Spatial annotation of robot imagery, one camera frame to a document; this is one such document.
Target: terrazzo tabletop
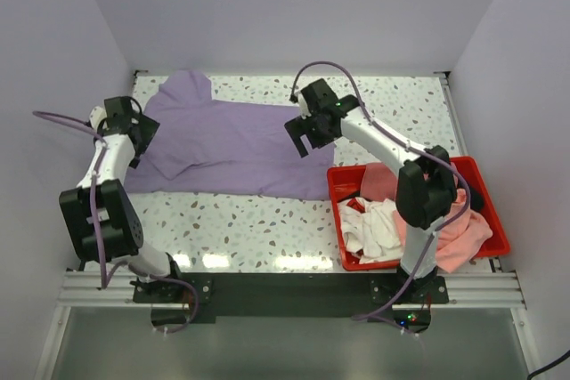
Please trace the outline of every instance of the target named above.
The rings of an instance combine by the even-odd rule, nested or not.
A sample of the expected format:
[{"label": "terrazzo tabletop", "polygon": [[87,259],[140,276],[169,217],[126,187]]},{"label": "terrazzo tabletop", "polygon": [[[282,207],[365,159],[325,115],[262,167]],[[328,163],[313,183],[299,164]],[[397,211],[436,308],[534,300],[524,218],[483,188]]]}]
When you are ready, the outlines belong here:
[{"label": "terrazzo tabletop", "polygon": [[[322,76],[302,77],[303,87]],[[341,76],[325,77],[339,97],[353,93]],[[144,106],[166,76],[138,75],[133,96]],[[293,76],[210,76],[224,101],[289,105]],[[357,77],[366,105],[380,120],[425,145],[459,156],[438,77]],[[335,141],[335,165],[378,161],[358,144]],[[169,252],[182,271],[344,272],[329,201],[207,193],[133,194],[144,238]],[[98,270],[88,263],[86,270]],[[491,271],[477,260],[462,272]]]}]

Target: pink cloth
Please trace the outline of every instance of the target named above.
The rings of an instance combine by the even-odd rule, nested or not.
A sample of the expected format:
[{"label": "pink cloth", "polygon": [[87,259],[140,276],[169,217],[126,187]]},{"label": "pink cloth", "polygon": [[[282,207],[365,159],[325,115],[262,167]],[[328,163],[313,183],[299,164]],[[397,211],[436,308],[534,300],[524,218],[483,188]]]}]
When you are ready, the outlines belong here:
[{"label": "pink cloth", "polygon": [[383,202],[384,199],[395,200],[397,187],[398,178],[394,173],[386,165],[374,162],[366,166],[360,196],[376,202]]},{"label": "pink cloth", "polygon": [[[370,200],[383,201],[395,199],[397,179],[384,164],[374,163],[366,166],[362,178],[361,196]],[[457,199],[447,218],[459,212],[466,202],[464,189],[457,190]],[[394,211],[395,226],[402,245],[405,246],[407,223]],[[456,271],[463,263],[471,260],[483,243],[493,235],[486,219],[472,209],[460,218],[444,227],[437,242],[436,261],[444,271]]]}]

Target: lavender wall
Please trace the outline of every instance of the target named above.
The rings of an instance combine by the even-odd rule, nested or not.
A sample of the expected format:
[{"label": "lavender wall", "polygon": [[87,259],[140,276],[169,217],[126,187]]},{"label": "lavender wall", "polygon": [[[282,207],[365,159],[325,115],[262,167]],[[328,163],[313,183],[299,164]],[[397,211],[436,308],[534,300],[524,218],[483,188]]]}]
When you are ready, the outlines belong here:
[{"label": "lavender wall", "polygon": [[[569,28],[568,0],[494,0],[451,79],[544,362],[570,347]],[[566,363],[549,378],[569,377]]]},{"label": "lavender wall", "polygon": [[97,0],[137,69],[450,70],[492,0]]},{"label": "lavender wall", "polygon": [[92,152],[31,110],[85,116],[125,93],[130,73],[94,0],[0,0],[0,10],[0,377],[28,379],[65,266],[77,266],[58,195]]}]

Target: wire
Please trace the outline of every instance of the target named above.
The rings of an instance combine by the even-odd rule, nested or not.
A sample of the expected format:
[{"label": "wire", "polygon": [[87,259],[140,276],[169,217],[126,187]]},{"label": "wire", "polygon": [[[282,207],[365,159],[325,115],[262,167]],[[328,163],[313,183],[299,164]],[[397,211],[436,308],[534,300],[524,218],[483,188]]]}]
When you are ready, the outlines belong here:
[{"label": "wire", "polygon": [[[396,137],[395,135],[392,135],[386,128],[384,128],[382,125],[380,125],[379,123],[377,123],[374,118],[372,117],[372,115],[368,112],[368,110],[366,109],[366,106],[364,104],[364,101],[362,100],[362,96],[360,94],[360,91],[358,90],[358,85],[356,84],[356,82],[354,81],[353,76],[350,74],[350,72],[345,69],[343,66],[341,66],[340,64],[337,64],[336,62],[333,61],[313,61],[313,62],[309,62],[308,64],[306,64],[305,66],[303,66],[297,73],[297,75],[295,76],[295,79],[293,80],[293,85],[291,86],[291,96],[293,97],[295,94],[295,88],[297,86],[297,81],[298,79],[301,77],[301,74],[307,70],[308,68],[312,67],[312,66],[317,66],[317,65],[324,65],[324,66],[331,66],[334,67],[335,69],[340,70],[348,79],[348,81],[350,82],[351,86],[353,87],[354,90],[354,95],[356,96],[356,98],[358,99],[358,103],[360,104],[360,107],[362,109],[362,113],[364,114],[364,116],[368,119],[368,121],[370,122],[370,124],[372,126],[374,126],[378,131],[380,131],[382,134],[384,134],[387,138],[389,138],[391,141],[393,141],[394,143],[396,143],[397,145],[409,150],[410,152],[418,155],[418,156],[423,156],[424,158],[427,158],[433,162],[436,162],[438,165],[444,166],[445,168],[449,169],[452,174],[454,174],[457,179],[459,180],[459,182],[461,183],[461,186],[463,187],[463,189],[465,190],[465,194],[466,194],[466,202],[463,205],[463,207],[460,209],[460,211],[456,214],[453,215],[452,217],[448,218],[447,220],[445,220],[442,224],[440,224],[438,227],[436,227],[436,231],[440,231],[442,228],[444,228],[445,226],[447,226],[448,224],[450,224],[451,222],[454,222],[455,220],[457,220],[458,218],[460,218],[468,209],[471,203],[471,192],[469,190],[469,186],[467,181],[463,178],[463,176],[451,165],[449,165],[447,162],[443,161],[440,158],[435,157],[434,155],[431,155],[429,153],[427,153],[424,150],[418,150],[408,144],[406,144],[405,141],[400,140],[398,137]],[[419,255],[418,258],[418,262],[416,263],[416,265],[413,267],[413,269],[410,272],[410,275],[408,276],[408,279],[403,283],[402,287],[400,288],[400,290],[386,303],[384,304],[382,307],[380,307],[379,309],[372,311],[370,313],[364,314],[364,315],[356,315],[353,317],[353,319],[355,320],[363,320],[363,319],[367,319],[370,317],[374,317],[374,316],[378,316],[380,313],[382,313],[385,309],[387,309],[388,307],[391,307],[392,304],[396,303],[398,301],[398,299],[402,296],[402,294],[406,291],[406,289],[408,289],[408,287],[410,286],[411,282],[414,279],[414,276],[416,275],[416,273],[418,272],[418,269],[421,265],[421,263],[423,262],[426,254],[428,253],[428,249],[429,246],[432,244],[432,242],[434,241],[434,235],[431,234],[429,236],[429,238],[427,239],[426,245],[424,246],[423,251],[421,252],[421,254]]]},{"label": "wire", "polygon": [[548,371],[549,369],[554,368],[556,365],[560,365],[562,362],[564,362],[568,358],[570,358],[570,351],[566,352],[564,355],[562,355],[557,360],[553,360],[549,365],[545,365],[544,367],[539,368],[536,371],[533,371],[531,374],[528,375],[526,380],[531,380],[531,379],[535,378],[536,376]]},{"label": "wire", "polygon": [[101,289],[105,289],[109,285],[110,280],[117,271],[118,267],[123,265],[123,263],[115,264],[115,266],[113,266],[113,268],[111,269],[110,273],[109,274],[107,273],[107,266],[105,264],[107,261],[105,255],[105,245],[103,242],[103,236],[101,232],[101,223],[99,222],[99,214],[97,212],[97,200],[96,200],[97,174],[99,173],[99,168],[101,167],[103,158],[105,157],[105,152],[107,151],[107,142],[94,129],[84,125],[83,121],[75,117],[60,115],[59,113],[51,113],[49,111],[35,110],[32,113],[36,117],[40,117],[50,122],[54,122],[55,124],[64,125],[73,129],[77,129],[78,131],[81,131],[83,133],[88,133],[89,135],[92,135],[96,140],[102,143],[101,151],[99,152],[99,156],[95,160],[94,169],[91,172],[91,187],[89,190],[89,209],[91,211],[91,217],[93,219],[95,240],[97,242],[97,255],[99,257],[99,267],[101,271]]},{"label": "wire", "polygon": [[168,327],[163,327],[163,328],[156,328],[158,331],[164,333],[164,334],[173,334],[173,333],[177,333],[179,331],[182,331],[183,329],[185,329],[186,327],[188,327],[191,322],[194,320],[194,318],[196,318],[196,315],[198,313],[198,308],[200,307],[200,299],[198,297],[198,292],[196,291],[196,288],[194,288],[190,283],[180,280],[180,279],[173,279],[173,278],[165,278],[162,276],[156,276],[156,275],[147,275],[146,273],[142,272],[142,271],[138,271],[135,267],[133,267],[132,265],[129,264],[128,269],[134,273],[136,276],[141,276],[143,278],[149,277],[152,280],[158,280],[160,282],[166,282],[168,284],[176,284],[179,285],[181,287],[186,287],[191,294],[194,297],[194,308],[192,309],[191,315],[186,317],[186,322],[184,322],[183,324],[179,325],[178,327],[173,327],[173,328],[168,328]]}]

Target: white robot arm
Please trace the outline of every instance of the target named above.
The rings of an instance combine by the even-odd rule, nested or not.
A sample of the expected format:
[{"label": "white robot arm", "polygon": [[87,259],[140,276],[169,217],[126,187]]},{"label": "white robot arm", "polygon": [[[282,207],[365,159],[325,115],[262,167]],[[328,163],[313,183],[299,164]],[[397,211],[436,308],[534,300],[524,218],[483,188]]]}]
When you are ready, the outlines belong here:
[{"label": "white robot arm", "polygon": [[[408,223],[401,268],[404,274],[413,273],[414,279],[435,274],[439,237],[436,228],[443,223],[457,197],[451,171],[412,153],[411,149],[424,152],[426,148],[372,119],[396,140],[406,141],[407,147],[396,144],[394,138],[388,138],[370,122],[354,96],[339,99],[323,79],[304,88],[292,101],[298,102],[301,116],[289,121],[285,128],[301,156],[307,154],[301,136],[306,136],[313,148],[342,136],[364,147],[399,177],[396,207]],[[449,164],[449,155],[443,148],[436,146],[427,151]]]},{"label": "white robot arm", "polygon": [[[101,136],[95,141],[94,158],[77,187],[60,195],[61,211],[77,256],[85,262],[128,265],[146,279],[172,276],[172,257],[144,242],[143,228],[123,189],[127,168],[138,164],[159,124],[141,111],[134,111],[130,97],[105,100],[104,109],[92,111],[90,122]],[[93,185],[99,230],[94,227],[89,200]],[[103,242],[104,261],[99,259],[98,239]]]}]

